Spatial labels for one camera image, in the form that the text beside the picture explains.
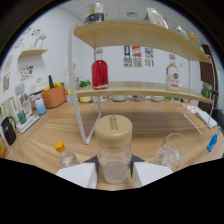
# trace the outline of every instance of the wooden table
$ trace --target wooden table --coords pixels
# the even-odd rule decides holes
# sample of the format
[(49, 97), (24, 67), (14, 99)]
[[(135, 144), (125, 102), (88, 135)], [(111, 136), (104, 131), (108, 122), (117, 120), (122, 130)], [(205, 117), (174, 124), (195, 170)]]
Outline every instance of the wooden table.
[[(79, 103), (80, 113), (86, 134), (89, 133), (98, 115), (97, 104), (88, 105)], [(186, 136), (191, 145), (180, 169), (201, 162), (219, 159), (224, 153), (223, 135), (220, 132), (217, 144), (212, 152), (206, 147), (216, 133), (206, 128), (206, 133), (201, 136), (192, 124), (183, 116), (184, 107), (179, 102), (153, 102), (146, 99), (137, 102), (127, 99), (125, 102), (101, 103), (102, 116), (120, 114), (126, 116), (133, 123), (133, 137), (131, 141), (132, 153), (146, 162), (163, 143), (170, 133), (180, 133)], [(205, 129), (205, 124), (190, 111), (188, 117), (199, 127)], [(57, 108), (47, 109), (47, 113), (33, 124), (25, 133), (17, 132), (15, 143), (8, 148), (6, 159), (35, 165), (52, 174), (56, 174), (62, 166), (59, 163), (59, 153), (54, 149), (58, 140), (64, 142), (66, 149), (71, 150), (80, 163), (97, 154), (98, 144), (93, 134), (88, 145), (83, 144), (73, 103), (63, 103)], [(97, 189), (120, 190), (133, 188), (130, 173), (122, 184), (107, 184), (99, 171)]]

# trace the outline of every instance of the wall shelf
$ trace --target wall shelf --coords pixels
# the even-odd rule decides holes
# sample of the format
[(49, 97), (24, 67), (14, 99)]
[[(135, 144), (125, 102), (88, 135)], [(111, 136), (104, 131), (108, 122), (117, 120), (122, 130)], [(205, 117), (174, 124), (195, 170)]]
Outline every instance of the wall shelf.
[(18, 58), (22, 57), (27, 57), (27, 56), (32, 56), (32, 55), (41, 55), (48, 51), (48, 49), (28, 49), (28, 50), (23, 50)]
[(194, 90), (179, 87), (178, 92), (165, 89), (165, 84), (153, 82), (119, 81), (110, 82), (108, 89), (94, 90), (92, 85), (76, 90), (77, 97), (80, 96), (104, 96), (104, 95), (146, 95), (146, 96), (167, 96), (184, 99), (198, 100), (212, 104), (212, 100), (201, 96)]
[(190, 40), (172, 30), (143, 21), (112, 20), (77, 26), (73, 35), (92, 48), (106, 46), (153, 47), (177, 54), (189, 61), (211, 63)]

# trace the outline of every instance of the red bottle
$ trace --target red bottle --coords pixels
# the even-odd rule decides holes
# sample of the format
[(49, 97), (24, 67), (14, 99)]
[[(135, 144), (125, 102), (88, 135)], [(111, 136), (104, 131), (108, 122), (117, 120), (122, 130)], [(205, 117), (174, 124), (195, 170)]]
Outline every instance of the red bottle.
[(103, 49), (96, 49), (96, 61), (92, 64), (92, 85), (93, 89), (108, 88), (108, 67), (102, 60)]

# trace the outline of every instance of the jar lid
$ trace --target jar lid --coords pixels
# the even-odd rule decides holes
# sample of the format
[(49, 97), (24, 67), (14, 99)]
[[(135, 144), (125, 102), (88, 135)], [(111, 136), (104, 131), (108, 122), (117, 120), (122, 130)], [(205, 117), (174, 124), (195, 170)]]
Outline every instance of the jar lid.
[(95, 124), (95, 136), (98, 144), (110, 151), (119, 151), (131, 142), (131, 121), (121, 115), (108, 115)]
[(54, 143), (54, 148), (58, 151), (58, 152), (63, 152), (65, 150), (65, 146), (63, 144), (62, 141), (57, 141)]
[(174, 54), (170, 54), (169, 55), (171, 59), (175, 59), (175, 55)]

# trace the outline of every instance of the orange pot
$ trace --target orange pot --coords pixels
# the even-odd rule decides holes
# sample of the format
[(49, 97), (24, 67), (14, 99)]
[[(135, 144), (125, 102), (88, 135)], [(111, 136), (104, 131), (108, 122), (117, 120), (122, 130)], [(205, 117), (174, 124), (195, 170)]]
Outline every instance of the orange pot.
[(66, 101), (64, 85), (41, 92), (46, 108), (58, 107)]

